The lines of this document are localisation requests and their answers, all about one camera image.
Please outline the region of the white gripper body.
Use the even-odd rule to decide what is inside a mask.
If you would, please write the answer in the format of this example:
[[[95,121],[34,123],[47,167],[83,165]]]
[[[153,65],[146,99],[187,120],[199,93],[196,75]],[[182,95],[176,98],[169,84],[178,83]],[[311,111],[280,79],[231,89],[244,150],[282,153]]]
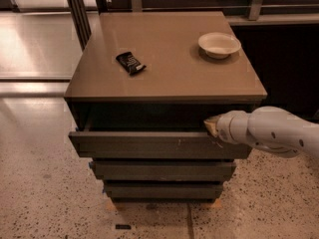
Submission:
[[[221,115],[216,123],[217,136],[227,143],[249,144],[248,119],[249,115],[244,111]]]

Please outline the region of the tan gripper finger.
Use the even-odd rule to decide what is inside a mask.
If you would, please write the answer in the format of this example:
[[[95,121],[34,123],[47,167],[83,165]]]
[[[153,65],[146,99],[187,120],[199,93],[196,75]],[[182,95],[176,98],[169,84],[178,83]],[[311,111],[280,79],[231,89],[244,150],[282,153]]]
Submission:
[[[218,137],[218,132],[217,132],[217,122],[220,119],[220,116],[215,116],[215,117],[209,117],[204,121],[204,125],[208,132],[214,136]]]

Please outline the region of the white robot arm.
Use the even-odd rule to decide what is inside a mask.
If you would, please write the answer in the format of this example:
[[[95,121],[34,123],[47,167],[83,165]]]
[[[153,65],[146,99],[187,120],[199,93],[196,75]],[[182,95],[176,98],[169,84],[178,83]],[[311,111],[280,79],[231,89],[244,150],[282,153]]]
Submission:
[[[283,158],[301,152],[319,157],[319,124],[277,108],[231,111],[204,121],[209,133],[231,144],[246,144]]]

